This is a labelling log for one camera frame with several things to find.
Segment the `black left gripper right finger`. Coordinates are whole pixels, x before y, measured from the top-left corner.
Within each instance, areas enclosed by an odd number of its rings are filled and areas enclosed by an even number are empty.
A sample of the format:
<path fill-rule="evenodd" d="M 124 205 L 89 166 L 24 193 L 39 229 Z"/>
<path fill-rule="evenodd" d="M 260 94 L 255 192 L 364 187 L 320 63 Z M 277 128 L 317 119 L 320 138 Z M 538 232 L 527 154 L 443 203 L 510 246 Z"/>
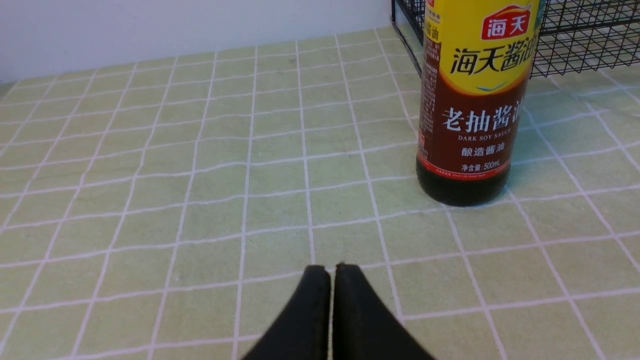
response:
<path fill-rule="evenodd" d="M 339 263 L 334 276 L 334 360 L 432 360 L 382 302 L 362 269 Z"/>

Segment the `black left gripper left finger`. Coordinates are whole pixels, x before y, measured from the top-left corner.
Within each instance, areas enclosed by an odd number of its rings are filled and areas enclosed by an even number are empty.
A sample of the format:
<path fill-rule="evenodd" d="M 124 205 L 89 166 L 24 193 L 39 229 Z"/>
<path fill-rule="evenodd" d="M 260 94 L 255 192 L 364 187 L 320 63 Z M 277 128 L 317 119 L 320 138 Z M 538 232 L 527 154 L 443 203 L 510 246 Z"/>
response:
<path fill-rule="evenodd" d="M 326 360 L 329 353 L 330 275 L 308 265 L 295 291 L 245 360 Z"/>

